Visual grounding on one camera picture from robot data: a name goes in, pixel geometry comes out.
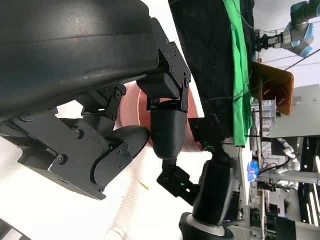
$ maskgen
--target black cloth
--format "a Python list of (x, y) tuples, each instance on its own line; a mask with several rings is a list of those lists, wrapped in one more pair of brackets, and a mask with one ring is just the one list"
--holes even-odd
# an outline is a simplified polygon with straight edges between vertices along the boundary
[[(233, 137), (235, 68), (232, 29), (224, 1), (169, 0), (169, 3), (185, 59), (204, 102), (204, 114), (214, 115), (219, 121), (221, 137)], [(241, 0), (242, 15), (252, 26), (253, 7), (254, 0)], [(244, 29), (248, 53), (254, 53), (253, 29)]]

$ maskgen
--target wall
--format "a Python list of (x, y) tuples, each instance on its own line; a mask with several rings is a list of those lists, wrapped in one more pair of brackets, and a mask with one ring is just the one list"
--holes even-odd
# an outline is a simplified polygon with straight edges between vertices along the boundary
[(297, 240), (319, 240), (320, 227), (316, 227), (303, 222), (295, 223)]
[(290, 116), (276, 119), (275, 126), (270, 128), (271, 138), (320, 135), (320, 85), (295, 88), (294, 96), (302, 101), (292, 106)]
[[(273, 31), (286, 28), (291, 21), (291, 6), (300, 3), (302, 0), (255, 0), (254, 8), (254, 27), (264, 31)], [(313, 19), (311, 22), (320, 21), (320, 18)], [(314, 51), (320, 49), (320, 23), (314, 25), (315, 40), (312, 44)], [(284, 57), (295, 56), (293, 53), (284, 49), (263, 50), (260, 54), (263, 62), (273, 61)], [(272, 67), (285, 69), (301, 60), (299, 56), (287, 58), (280, 61), (266, 63)], [(320, 53), (306, 59), (301, 64), (311, 64), (320, 62)], [(295, 87), (303, 87), (319, 83), (319, 65), (296, 66), (289, 71), (295, 76)]]
[(300, 215), (300, 204), (299, 204), (299, 197), (298, 192), (291, 190), (289, 193), (286, 193), (286, 200), (289, 201), (290, 207), (288, 208), (288, 212), (286, 217), (295, 222), (301, 222), (301, 215)]

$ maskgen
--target table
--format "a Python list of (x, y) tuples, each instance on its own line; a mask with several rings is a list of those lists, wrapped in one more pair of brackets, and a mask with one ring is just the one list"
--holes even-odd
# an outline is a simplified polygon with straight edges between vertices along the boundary
[[(182, 52), (168, 1), (144, 2)], [(196, 87), (192, 81), (191, 88)], [(198, 114), (204, 115), (195, 98)], [(78, 118), (81, 110), (71, 102), (59, 107), (59, 115)], [(181, 214), (192, 211), (157, 183), (162, 161), (148, 147), (107, 186), (103, 201), (70, 192), (18, 164), (22, 151), (3, 138), (0, 153), (0, 218), (32, 240), (177, 240)], [(198, 183), (211, 157), (208, 152), (181, 153), (178, 165)]]
[(243, 191), (243, 202), (245, 205), (249, 205), (250, 200), (250, 186), (251, 183), (248, 180), (248, 167), (252, 162), (253, 152), (250, 150), (250, 141), (248, 140), (245, 147), (240, 148), (239, 160), (241, 166), (241, 187)]

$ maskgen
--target screw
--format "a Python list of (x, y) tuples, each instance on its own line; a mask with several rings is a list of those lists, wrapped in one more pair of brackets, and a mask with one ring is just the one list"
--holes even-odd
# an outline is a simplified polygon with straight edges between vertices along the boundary
[(124, 152), (124, 156), (127, 158), (127, 157), (129, 157), (130, 156), (130, 151), (129, 150), (126, 150), (125, 152)]
[(184, 83), (185, 83), (185, 87), (188, 89), (189, 88), (189, 85), (190, 85), (190, 81), (189, 81), (189, 78), (185, 78), (184, 79)]
[(67, 161), (68, 161), (67, 155), (60, 155), (60, 156), (58, 157), (58, 163), (59, 163), (60, 165), (65, 165), (65, 164), (67, 163)]
[(26, 114), (26, 115), (22, 115), (20, 116), (20, 120), (25, 122), (25, 123), (31, 123), (33, 122), (34, 120), (37, 119), (39, 113), (36, 112), (36, 113), (30, 113), (30, 114)]
[(115, 98), (116, 98), (117, 100), (119, 100), (120, 97), (121, 97), (120, 91), (116, 91), (116, 92), (115, 92)]
[(76, 136), (77, 139), (83, 139), (84, 135), (85, 135), (85, 133), (82, 130), (78, 130), (78, 131), (75, 132), (75, 136)]

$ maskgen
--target green cloth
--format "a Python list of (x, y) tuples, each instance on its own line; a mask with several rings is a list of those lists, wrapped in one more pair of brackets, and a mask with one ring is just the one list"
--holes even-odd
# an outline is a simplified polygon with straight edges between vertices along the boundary
[(242, 17), (239, 13), (241, 11), (240, 0), (223, 0), (223, 2), (231, 21), (232, 30), (234, 62), (233, 99), (236, 100), (233, 102), (234, 144), (236, 146), (245, 146), (248, 141), (248, 137), (246, 136), (252, 127), (253, 118), (251, 113), (252, 100), (249, 93), (248, 54)]

